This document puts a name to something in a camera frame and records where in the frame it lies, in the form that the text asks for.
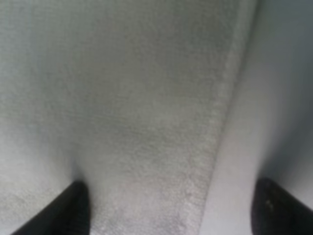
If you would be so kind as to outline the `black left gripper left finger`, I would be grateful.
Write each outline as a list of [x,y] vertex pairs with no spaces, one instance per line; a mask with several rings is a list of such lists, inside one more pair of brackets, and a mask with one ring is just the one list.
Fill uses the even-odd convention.
[[90,200],[87,185],[75,181],[14,235],[89,235]]

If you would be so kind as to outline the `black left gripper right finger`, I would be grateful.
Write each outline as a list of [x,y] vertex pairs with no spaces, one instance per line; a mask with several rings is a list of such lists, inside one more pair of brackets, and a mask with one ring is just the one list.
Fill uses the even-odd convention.
[[254,235],[311,235],[313,211],[268,178],[257,181],[251,206]]

